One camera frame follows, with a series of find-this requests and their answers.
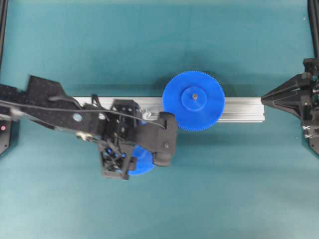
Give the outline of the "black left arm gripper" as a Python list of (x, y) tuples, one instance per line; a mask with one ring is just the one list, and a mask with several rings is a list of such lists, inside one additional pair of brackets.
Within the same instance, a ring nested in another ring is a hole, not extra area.
[[(134, 169), (137, 160), (132, 157), (135, 144), (128, 139), (129, 130), (140, 124), (139, 105), (133, 100), (115, 99), (111, 108), (102, 114), (101, 141), (98, 144), (102, 174), (112, 179), (128, 180), (128, 171)], [(175, 115), (160, 112), (159, 118), (164, 121), (165, 129), (176, 129)], [(169, 167), (172, 155), (168, 153), (152, 153), (153, 165)]]

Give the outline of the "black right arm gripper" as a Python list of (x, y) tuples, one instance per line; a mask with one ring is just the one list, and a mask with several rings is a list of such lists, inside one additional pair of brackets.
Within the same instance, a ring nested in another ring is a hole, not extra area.
[[(307, 58), (303, 61), (304, 72), (297, 74), (261, 97), (265, 106), (296, 116), (301, 120), (303, 135), (307, 139), (319, 137), (319, 59)], [(272, 96), (299, 89), (302, 80), (302, 96), (299, 98), (270, 98)]]

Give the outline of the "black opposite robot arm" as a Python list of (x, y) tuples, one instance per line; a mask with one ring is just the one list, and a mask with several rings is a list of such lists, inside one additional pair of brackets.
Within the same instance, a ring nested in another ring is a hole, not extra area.
[(219, 82), (200, 71), (173, 77), (150, 111), (132, 99), (114, 99), (105, 108), (93, 95), (80, 103), (59, 82), (30, 76), (25, 91), (0, 87), (0, 149), (9, 146), (14, 120), (28, 117), (44, 127), (69, 131), (98, 146), (104, 176), (127, 180), (155, 167), (168, 167), (178, 129), (203, 131), (222, 117), (226, 97)]

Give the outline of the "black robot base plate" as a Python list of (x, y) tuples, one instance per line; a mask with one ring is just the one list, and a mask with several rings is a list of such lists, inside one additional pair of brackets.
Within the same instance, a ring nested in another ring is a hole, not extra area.
[(6, 155), (18, 145), (19, 121), (0, 120), (0, 156)]

